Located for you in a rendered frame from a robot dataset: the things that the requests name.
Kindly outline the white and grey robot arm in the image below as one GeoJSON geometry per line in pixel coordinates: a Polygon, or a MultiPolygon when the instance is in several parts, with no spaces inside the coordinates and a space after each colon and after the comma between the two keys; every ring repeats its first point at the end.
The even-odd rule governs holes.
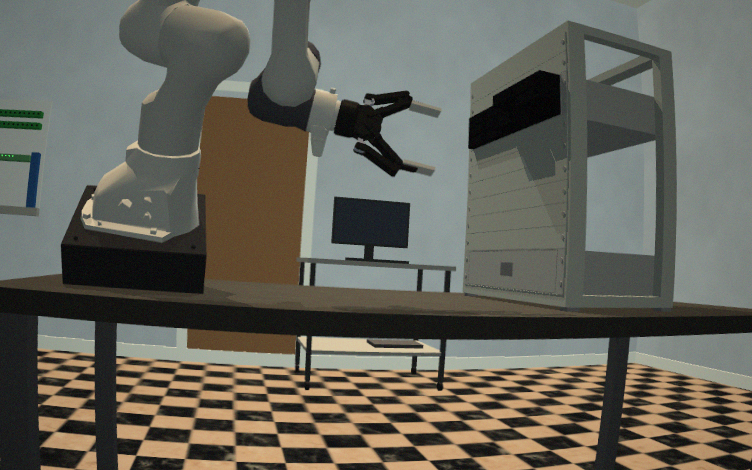
{"type": "MultiPolygon", "coordinates": [[[[251,41],[241,20],[199,1],[138,0],[120,19],[121,44],[167,74],[142,102],[138,141],[125,162],[103,176],[83,207],[84,229],[163,243],[199,226],[205,108],[243,66],[251,41]]],[[[311,131],[312,154],[321,157],[341,101],[334,88],[315,90],[321,60],[308,41],[310,1],[274,0],[271,56],[250,84],[248,109],[262,121],[311,131]]]]}

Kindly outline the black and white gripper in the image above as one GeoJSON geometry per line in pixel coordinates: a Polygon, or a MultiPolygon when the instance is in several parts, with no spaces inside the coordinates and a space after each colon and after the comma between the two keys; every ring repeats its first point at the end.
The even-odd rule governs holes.
{"type": "Polygon", "coordinates": [[[357,139],[353,150],[354,153],[366,157],[392,177],[399,170],[432,176],[435,167],[406,159],[402,161],[380,134],[383,118],[408,108],[410,111],[438,118],[442,108],[413,101],[412,96],[409,94],[409,91],[384,94],[367,93],[363,100],[364,105],[346,99],[342,100],[340,105],[341,111],[339,108],[338,113],[339,119],[337,116],[336,120],[337,127],[336,124],[334,127],[334,134],[357,139]],[[389,103],[393,104],[375,110],[371,107],[373,105],[389,103]],[[383,156],[364,142],[367,140],[383,156]]]}

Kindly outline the grey storage rack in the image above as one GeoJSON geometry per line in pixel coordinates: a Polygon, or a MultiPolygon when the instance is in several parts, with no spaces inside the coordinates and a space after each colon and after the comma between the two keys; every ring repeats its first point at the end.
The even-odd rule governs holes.
{"type": "Polygon", "coordinates": [[[673,308],[677,161],[667,50],[566,21],[471,83],[468,149],[465,296],[570,312],[673,308]],[[584,40],[639,57],[586,80],[584,40]],[[649,69],[654,97],[610,86],[649,69]],[[585,251],[587,152],[654,140],[655,256],[585,251]]]}

